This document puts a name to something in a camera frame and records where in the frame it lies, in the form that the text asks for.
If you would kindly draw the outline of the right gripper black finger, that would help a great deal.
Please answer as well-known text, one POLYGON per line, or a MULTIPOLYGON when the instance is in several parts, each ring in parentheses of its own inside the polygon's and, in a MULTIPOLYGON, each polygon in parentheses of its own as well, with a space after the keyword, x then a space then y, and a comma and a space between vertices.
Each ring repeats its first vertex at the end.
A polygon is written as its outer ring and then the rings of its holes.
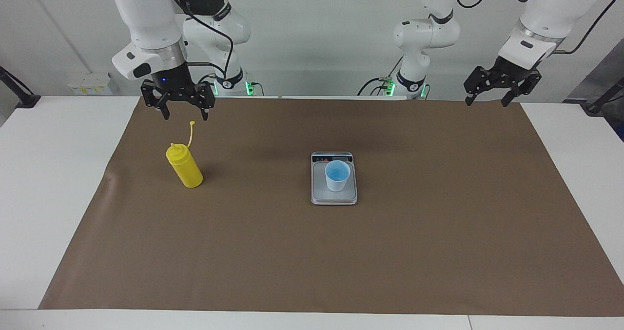
POLYGON ((144 80, 142 82, 142 97, 147 107, 159 110, 163 119, 169 119, 170 111, 167 102, 170 98, 170 92, 156 88, 156 84, 151 80, 144 80))
POLYGON ((195 106, 200 110, 203 121, 209 119, 210 110, 215 106, 215 95, 208 82, 195 85, 195 106))

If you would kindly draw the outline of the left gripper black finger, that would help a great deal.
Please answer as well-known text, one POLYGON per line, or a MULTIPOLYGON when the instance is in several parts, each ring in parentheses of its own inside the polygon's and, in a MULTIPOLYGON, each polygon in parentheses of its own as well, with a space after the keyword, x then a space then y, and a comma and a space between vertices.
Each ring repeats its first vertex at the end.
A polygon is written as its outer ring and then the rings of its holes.
POLYGON ((503 107, 507 107, 516 97, 529 95, 530 93, 532 93, 533 89, 539 83, 541 78, 542 75, 540 74, 540 72, 532 72, 520 83, 514 82, 510 90, 508 90, 505 96, 501 99, 501 105, 503 107))
POLYGON ((492 71, 482 66, 477 66, 470 73, 463 83, 466 91, 465 102, 467 106, 471 106, 477 99, 477 96, 483 92, 492 90, 492 71))

